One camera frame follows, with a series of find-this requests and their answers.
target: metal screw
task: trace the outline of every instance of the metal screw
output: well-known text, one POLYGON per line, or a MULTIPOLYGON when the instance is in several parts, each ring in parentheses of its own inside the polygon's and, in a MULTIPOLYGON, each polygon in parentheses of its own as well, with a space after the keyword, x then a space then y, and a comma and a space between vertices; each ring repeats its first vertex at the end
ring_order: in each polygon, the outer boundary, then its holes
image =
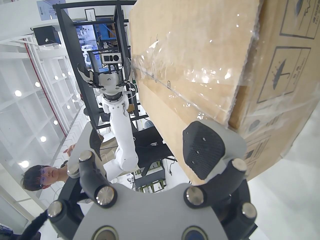
POLYGON ((245 172, 247 170, 247 164, 240 158, 235 158, 232 160, 232 165, 238 171, 245 172))
POLYGON ((79 172, 79 163, 75 163, 73 165, 71 165, 70 167, 68 167, 68 171, 69 174, 73 175, 79 172))
POLYGON ((198 187, 189 187, 185 192, 188 201, 196 206, 201 205, 204 202, 204 195, 201 189, 198 187))
POLYGON ((62 203, 59 201, 54 201, 53 203, 50 204, 47 213, 48 216, 53 218, 56 217, 59 213, 62 211, 62 203))
POLYGON ((109 204, 115 196, 115 191, 112 187, 105 186, 101 190, 99 190, 96 200, 100 205, 109 204))
POLYGON ((86 160, 90 159, 91 156, 92 156, 92 152, 89 150, 85 150, 80 154, 79 160, 86 161, 86 160))
POLYGON ((253 219, 257 216, 257 210, 252 203, 246 202, 242 205, 242 214, 249 219, 253 219))

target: sticker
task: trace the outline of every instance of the sticker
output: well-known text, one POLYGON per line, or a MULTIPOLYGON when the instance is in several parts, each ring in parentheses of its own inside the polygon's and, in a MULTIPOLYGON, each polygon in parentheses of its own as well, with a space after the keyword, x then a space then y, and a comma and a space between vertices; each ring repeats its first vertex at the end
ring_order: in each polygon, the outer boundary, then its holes
POLYGON ((244 156, 246 162, 253 162, 257 160, 263 152, 266 144, 268 143, 270 136, 260 139, 258 141, 251 141, 247 144, 247 152, 244 156))
POLYGON ((53 5, 65 4, 66 0, 43 0, 37 1, 37 6, 40 14, 41 21, 57 19, 57 13, 53 5))
POLYGON ((295 91, 311 48, 276 47, 257 103, 295 91))
POLYGON ((320 0, 287 0, 281 36, 314 39, 319 27, 320 0))

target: person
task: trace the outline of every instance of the person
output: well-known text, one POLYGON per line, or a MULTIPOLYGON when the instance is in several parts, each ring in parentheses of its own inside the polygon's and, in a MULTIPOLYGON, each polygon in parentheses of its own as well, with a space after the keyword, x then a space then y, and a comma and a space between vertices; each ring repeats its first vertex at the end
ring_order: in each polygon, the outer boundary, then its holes
MULTIPOLYGON (((139 168, 147 167, 149 169, 152 163, 172 156, 170 149, 166 144, 163 144, 163 139, 154 126, 134 132, 133 137, 135 139, 134 143, 138 155, 139 168)), ((71 145, 63 153, 70 156, 75 145, 71 145)), ((114 151, 117 146, 115 138, 101 144, 100 156, 103 164, 114 159, 114 151)), ((59 181, 66 182, 69 177, 67 174, 67 163, 68 161, 65 161, 60 168, 48 165, 36 165, 29 168, 23 175, 22 187, 28 191, 38 191, 46 189, 59 181)))

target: printed handling label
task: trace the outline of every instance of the printed handling label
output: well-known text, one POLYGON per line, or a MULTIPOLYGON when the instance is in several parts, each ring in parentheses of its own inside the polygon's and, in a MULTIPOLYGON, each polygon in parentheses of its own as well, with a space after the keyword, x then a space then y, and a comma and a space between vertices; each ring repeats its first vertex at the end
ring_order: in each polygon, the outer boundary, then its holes
POLYGON ((320 22, 320 0, 287 0, 281 36, 314 39, 320 22))
POLYGON ((247 153, 244 156, 244 160, 248 163, 256 161, 260 157, 264 148, 266 147, 269 138, 270 136, 260 139, 258 141, 253 140, 251 142, 248 142, 247 153))
POLYGON ((293 93, 311 48, 276 47, 257 104, 293 93))

